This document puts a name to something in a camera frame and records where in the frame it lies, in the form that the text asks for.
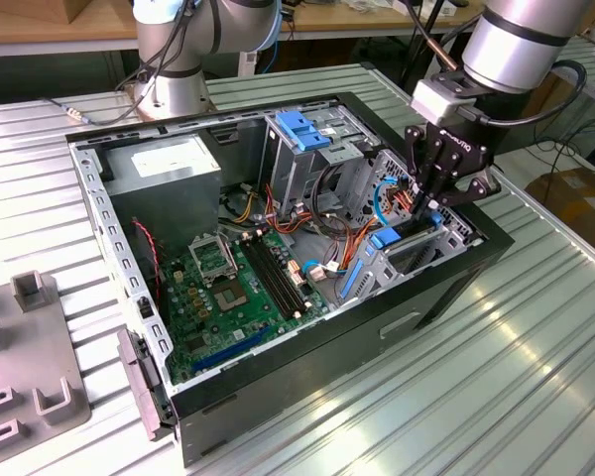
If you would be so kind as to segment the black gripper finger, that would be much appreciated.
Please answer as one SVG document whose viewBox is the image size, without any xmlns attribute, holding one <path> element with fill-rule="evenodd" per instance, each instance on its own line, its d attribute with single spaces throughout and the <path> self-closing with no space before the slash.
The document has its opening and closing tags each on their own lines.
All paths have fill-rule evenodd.
<svg viewBox="0 0 595 476">
<path fill-rule="evenodd" d="M 423 214 L 427 209 L 467 204 L 494 195 L 500 191 L 500 183 L 492 176 L 477 175 L 460 189 L 455 180 L 438 178 L 421 191 L 419 213 Z"/>
<path fill-rule="evenodd" d="M 428 179 L 428 169 L 425 166 L 425 137 L 419 126 L 408 126 L 405 130 L 406 161 L 409 175 L 417 186 L 416 198 L 413 203 L 413 215 L 423 215 L 427 209 L 428 198 L 425 187 Z"/>
</svg>

